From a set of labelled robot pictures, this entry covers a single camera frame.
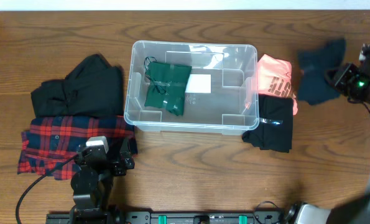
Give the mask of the dark navy garment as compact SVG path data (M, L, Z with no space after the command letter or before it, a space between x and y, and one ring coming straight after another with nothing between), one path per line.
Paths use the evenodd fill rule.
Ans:
M325 80L327 71L336 70L343 62L346 41L336 39L314 50L298 51L297 58L303 77L297 91L299 101L318 105L338 98L340 94Z

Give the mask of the pink printed shirt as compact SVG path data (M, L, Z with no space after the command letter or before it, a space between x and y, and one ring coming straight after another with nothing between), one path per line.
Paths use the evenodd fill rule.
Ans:
M292 88L292 65L286 60L264 54L257 63L258 94L293 100L293 115L298 112Z

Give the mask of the dark green cloth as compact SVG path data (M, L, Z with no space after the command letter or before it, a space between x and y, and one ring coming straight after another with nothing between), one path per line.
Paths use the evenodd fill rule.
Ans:
M192 67L158 62L155 57L146 57L144 68L145 77L150 81L144 106L165 109L176 116L182 116L185 90Z

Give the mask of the black garment with tape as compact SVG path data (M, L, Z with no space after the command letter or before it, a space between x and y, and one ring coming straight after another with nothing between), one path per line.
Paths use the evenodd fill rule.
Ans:
M242 140L260 150L289 153L292 148L293 100L259 95L259 125Z

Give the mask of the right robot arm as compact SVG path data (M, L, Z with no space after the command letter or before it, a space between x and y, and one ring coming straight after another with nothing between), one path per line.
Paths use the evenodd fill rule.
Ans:
M335 72L328 72L325 80L348 97L349 102L370 106L370 75L356 65L347 63ZM331 209L301 203L294 205L289 214L293 217L288 222L294 224L370 224L370 176L366 193L362 196Z

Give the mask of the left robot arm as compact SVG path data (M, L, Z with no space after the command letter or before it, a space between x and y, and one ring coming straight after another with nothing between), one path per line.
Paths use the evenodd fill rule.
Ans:
M80 170L72 177L73 200L77 210L105 209L113 179L135 167L129 138L109 145L106 137L91 137L77 153Z

